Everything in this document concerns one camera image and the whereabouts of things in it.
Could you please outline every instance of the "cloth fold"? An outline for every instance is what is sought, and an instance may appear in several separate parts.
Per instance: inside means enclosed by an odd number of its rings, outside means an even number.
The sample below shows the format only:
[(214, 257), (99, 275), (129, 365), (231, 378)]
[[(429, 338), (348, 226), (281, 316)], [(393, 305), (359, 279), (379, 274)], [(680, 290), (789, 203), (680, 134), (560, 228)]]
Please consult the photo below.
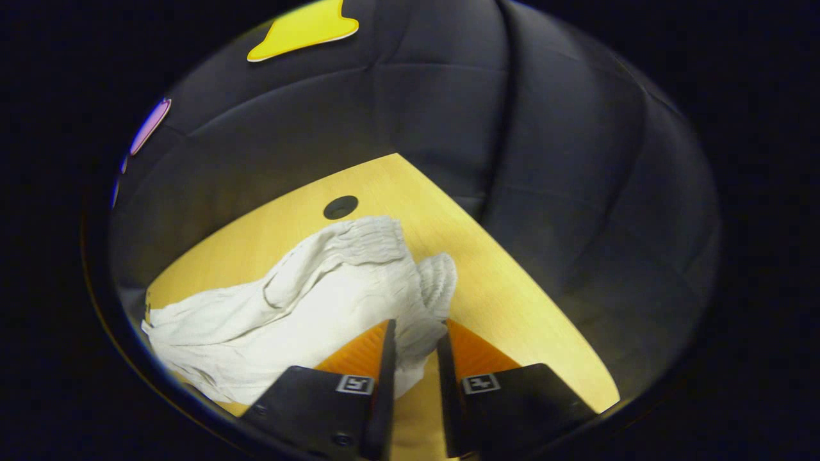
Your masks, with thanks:
[(142, 328), (160, 361), (208, 398), (252, 404), (287, 367), (315, 367), (395, 318), (398, 398), (447, 331), (456, 280), (446, 253), (413, 261), (398, 220), (363, 217), (306, 238), (258, 281), (152, 310)]

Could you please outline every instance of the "light wood tabletop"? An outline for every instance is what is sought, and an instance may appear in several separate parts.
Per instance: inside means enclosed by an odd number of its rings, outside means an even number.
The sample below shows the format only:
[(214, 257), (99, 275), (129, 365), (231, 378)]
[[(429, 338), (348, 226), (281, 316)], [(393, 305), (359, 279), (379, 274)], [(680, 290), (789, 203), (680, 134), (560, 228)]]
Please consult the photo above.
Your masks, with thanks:
[[(148, 287), (147, 303), (163, 308), (200, 291), (262, 278), (296, 244), (334, 221), (325, 206), (358, 198), (342, 220), (399, 219), (416, 262), (453, 257), (458, 284), (450, 318), (522, 366), (546, 363), (595, 412), (619, 399), (607, 368), (561, 309), (484, 229), (397, 153), (305, 185), (238, 218), (174, 261)], [(217, 402), (234, 415), (247, 405)], [(446, 459), (438, 362), (396, 400), (392, 458)]]

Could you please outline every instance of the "pink shape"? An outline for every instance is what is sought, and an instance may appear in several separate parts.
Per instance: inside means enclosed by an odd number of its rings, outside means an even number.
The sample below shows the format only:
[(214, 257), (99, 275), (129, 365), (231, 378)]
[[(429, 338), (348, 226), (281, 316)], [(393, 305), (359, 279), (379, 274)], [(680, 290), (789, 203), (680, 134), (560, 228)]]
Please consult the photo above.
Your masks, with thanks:
[(134, 138), (134, 142), (131, 143), (131, 156), (133, 157), (140, 148), (143, 147), (145, 141), (148, 140), (148, 137), (151, 136), (151, 133), (159, 126), (162, 119), (165, 118), (165, 115), (168, 114), (168, 110), (171, 109), (171, 100), (170, 99), (163, 99), (161, 103), (159, 103), (153, 111), (151, 111), (151, 115), (148, 116), (148, 119), (143, 123), (143, 126), (137, 132), (136, 137)]

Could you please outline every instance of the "yellow foam shape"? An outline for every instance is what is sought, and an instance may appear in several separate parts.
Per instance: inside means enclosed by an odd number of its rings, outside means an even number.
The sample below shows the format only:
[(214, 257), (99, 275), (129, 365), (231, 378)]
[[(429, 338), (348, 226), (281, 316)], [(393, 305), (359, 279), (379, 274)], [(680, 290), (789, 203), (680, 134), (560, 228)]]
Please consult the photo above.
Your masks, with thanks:
[(248, 53), (248, 61), (339, 40), (358, 30), (358, 21), (342, 17), (343, 0), (320, 0), (276, 18), (265, 39)]
[(447, 327), (458, 382), (464, 377), (503, 372), (521, 366), (466, 326), (448, 319)]
[(341, 375), (373, 377), (379, 381), (381, 349), (385, 343), (387, 323), (384, 321), (342, 346), (315, 369)]

